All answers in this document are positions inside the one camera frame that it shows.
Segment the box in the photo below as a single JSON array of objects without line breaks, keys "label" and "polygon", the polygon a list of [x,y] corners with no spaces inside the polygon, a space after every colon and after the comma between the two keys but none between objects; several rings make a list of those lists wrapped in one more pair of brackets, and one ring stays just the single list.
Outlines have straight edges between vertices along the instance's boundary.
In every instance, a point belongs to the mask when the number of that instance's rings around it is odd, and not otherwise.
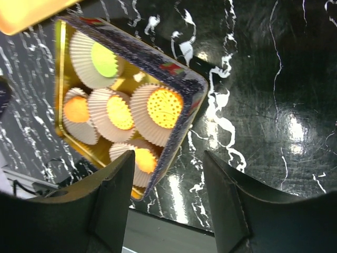
[{"label": "box", "polygon": [[[111,142],[101,137],[96,145],[83,144],[67,133],[62,122],[65,93],[73,87],[80,87],[90,93],[77,77],[70,59],[70,39],[76,30],[124,58],[137,71],[145,72],[145,78],[149,82],[165,84],[178,92],[184,101],[183,108],[166,146],[158,148],[161,155],[150,182],[146,188],[133,187],[132,198],[141,200],[163,178],[170,167],[207,94],[208,82],[203,76],[118,28],[117,23],[111,24],[101,18],[72,16],[61,17],[56,22],[55,128],[61,138],[98,168],[103,168],[110,163],[108,150],[112,145]],[[171,47],[170,42],[165,41],[165,45],[161,47],[164,46]],[[130,87],[121,84],[117,90],[119,89],[128,92]]]}]

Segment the table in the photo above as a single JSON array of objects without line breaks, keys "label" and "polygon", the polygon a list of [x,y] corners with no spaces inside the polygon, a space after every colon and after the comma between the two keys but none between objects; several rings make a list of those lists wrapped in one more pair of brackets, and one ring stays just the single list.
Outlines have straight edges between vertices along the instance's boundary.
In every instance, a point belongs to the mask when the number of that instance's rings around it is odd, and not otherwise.
[{"label": "table", "polygon": [[[153,46],[157,35],[174,40],[182,63],[193,50],[215,66],[206,73],[207,106],[176,162],[131,207],[212,231],[204,150],[291,194],[310,197],[335,188],[336,8],[332,1],[85,0],[61,13],[128,17],[139,30],[135,36],[150,36]],[[59,183],[81,157],[54,132],[55,19],[0,35],[0,75],[13,89],[0,149],[12,170]],[[138,26],[140,20],[147,27]],[[52,159],[60,162],[46,165]]]}]

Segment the fluted paper wrapper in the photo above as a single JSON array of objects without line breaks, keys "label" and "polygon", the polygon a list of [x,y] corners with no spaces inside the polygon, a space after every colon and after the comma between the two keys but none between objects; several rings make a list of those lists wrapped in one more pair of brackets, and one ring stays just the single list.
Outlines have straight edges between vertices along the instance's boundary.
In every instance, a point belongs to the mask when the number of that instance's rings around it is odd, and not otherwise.
[{"label": "fluted paper wrapper", "polygon": [[124,70],[125,60],[116,56],[118,61],[118,73],[113,77],[102,76],[95,68],[92,58],[91,49],[95,41],[76,31],[70,41],[70,57],[74,70],[84,85],[90,89],[99,89],[112,86]]},{"label": "fluted paper wrapper", "polygon": [[172,133],[172,129],[157,125],[147,112],[148,98],[159,88],[172,90],[160,84],[144,84],[132,94],[130,108],[137,131],[151,143],[164,147]]},{"label": "fluted paper wrapper", "polygon": [[126,102],[126,104],[129,103],[130,98],[126,94],[103,88],[94,90],[90,94],[88,99],[88,107],[91,119],[98,132],[109,141],[123,142],[131,139],[136,131],[136,128],[133,127],[129,130],[121,130],[111,122],[107,114],[106,106],[109,98],[114,95],[121,97]]},{"label": "fluted paper wrapper", "polygon": [[[83,98],[88,97],[88,95],[80,88],[72,88],[66,93],[63,106],[75,96],[81,96]],[[84,123],[75,123],[67,119],[64,110],[62,119],[65,129],[75,139],[89,145],[95,145],[98,142],[100,135],[95,129],[91,119]]]},{"label": "fluted paper wrapper", "polygon": [[[131,140],[123,143],[115,143],[111,146],[109,150],[110,160],[114,161],[117,159],[120,155],[122,155],[127,150],[135,150],[136,148],[141,149],[149,149],[150,152],[156,157],[157,161],[159,159],[159,156],[156,154],[154,149],[152,148],[151,144],[146,142],[145,140],[136,139]],[[133,177],[133,185],[137,187],[147,187],[150,179],[151,179],[152,173],[146,173],[141,171],[138,168],[138,165],[135,163],[135,172]]]}]

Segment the cupcake liner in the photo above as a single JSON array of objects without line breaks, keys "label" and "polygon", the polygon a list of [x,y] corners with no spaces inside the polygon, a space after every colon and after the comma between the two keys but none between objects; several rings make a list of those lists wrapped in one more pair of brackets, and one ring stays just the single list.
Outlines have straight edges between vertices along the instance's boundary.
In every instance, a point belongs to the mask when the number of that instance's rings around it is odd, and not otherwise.
[{"label": "cupcake liner", "polygon": [[116,78],[119,77],[125,65],[125,60],[120,56],[116,56],[118,61],[117,75],[113,77],[105,77],[99,73],[95,68],[91,50],[95,41],[83,34],[80,31],[76,31],[70,41],[70,57],[75,72],[81,79],[84,85],[91,89],[99,89],[109,87],[114,84]]},{"label": "cupcake liner", "polygon": [[[141,149],[149,149],[150,152],[156,157],[156,159],[159,159],[159,156],[156,154],[154,149],[151,147],[151,144],[146,142],[145,140],[131,140],[123,143],[115,143],[111,146],[109,150],[110,160],[114,161],[117,159],[120,155],[122,155],[127,150],[135,150],[136,148]],[[153,173],[146,173],[139,169],[138,165],[135,163],[135,172],[134,172],[134,178],[133,178],[133,185],[138,187],[147,187],[151,176]]]},{"label": "cupcake liner", "polygon": [[94,90],[90,94],[88,107],[92,122],[96,126],[98,132],[109,141],[123,142],[129,140],[134,135],[136,128],[133,127],[129,130],[121,130],[111,122],[107,114],[106,106],[109,98],[114,95],[121,97],[127,104],[130,101],[130,98],[122,92],[103,88]]},{"label": "cupcake liner", "polygon": [[164,147],[172,133],[172,129],[157,125],[147,112],[148,98],[158,88],[174,91],[160,84],[144,84],[132,94],[130,108],[137,131],[151,143]]},{"label": "cupcake liner", "polygon": [[[83,98],[88,97],[88,95],[80,88],[72,88],[65,95],[64,105],[75,96],[81,96]],[[98,142],[100,135],[92,124],[91,119],[84,123],[72,122],[68,120],[64,110],[62,119],[65,129],[77,140],[89,145],[95,145]]]}]

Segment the paper cup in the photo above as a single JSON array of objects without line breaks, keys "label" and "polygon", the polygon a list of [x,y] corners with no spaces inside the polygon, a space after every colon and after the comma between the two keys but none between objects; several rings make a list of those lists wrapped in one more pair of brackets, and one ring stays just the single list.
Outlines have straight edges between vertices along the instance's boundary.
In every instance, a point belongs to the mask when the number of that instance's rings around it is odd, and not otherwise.
[{"label": "paper cup", "polygon": [[69,132],[69,134],[71,134],[71,136],[73,136],[77,140],[89,145],[95,145],[98,142],[100,135],[95,129],[94,125],[92,124],[90,118],[88,119],[87,122],[75,123],[70,121],[66,117],[64,106],[70,99],[76,96],[81,96],[83,98],[88,97],[88,95],[80,88],[72,88],[66,93],[63,104],[63,115],[62,115],[63,124],[65,126],[65,129]]},{"label": "paper cup", "polygon": [[134,135],[136,128],[133,126],[128,130],[122,130],[114,125],[107,110],[109,99],[112,96],[121,98],[128,108],[130,98],[126,94],[107,88],[97,89],[90,94],[88,99],[90,116],[98,132],[104,138],[112,142],[127,141]]},{"label": "paper cup", "polygon": [[147,162],[146,157],[142,157],[142,154],[137,153],[137,149],[146,149],[149,150],[149,152],[153,155],[153,157],[156,160],[156,163],[158,162],[159,156],[157,153],[154,151],[152,145],[148,143],[145,140],[141,139],[136,139],[136,140],[131,140],[123,143],[115,143],[111,146],[109,150],[110,154],[110,160],[114,161],[117,159],[121,154],[123,154],[127,150],[135,150],[136,153],[136,162],[135,162],[135,172],[134,172],[134,178],[133,178],[133,185],[138,186],[138,187],[147,187],[151,176],[153,172],[146,173],[143,172],[140,168],[140,164],[137,163],[138,161]]},{"label": "paper cup", "polygon": [[69,51],[75,72],[90,89],[113,85],[124,70],[124,59],[80,31],[71,38]]},{"label": "paper cup", "polygon": [[[149,99],[157,90],[167,91],[167,94],[163,93],[163,97],[156,98],[150,109],[148,102],[150,103],[152,101]],[[174,95],[181,100],[178,101],[178,99],[175,99],[175,102],[180,102],[179,110],[181,111],[183,106],[181,96],[174,90],[163,85],[144,84],[140,86],[131,97],[130,108],[138,132],[151,143],[161,147],[166,145],[176,120],[180,115],[175,104],[168,103],[170,99],[175,98]],[[166,105],[162,106],[159,102],[165,102]]]}]

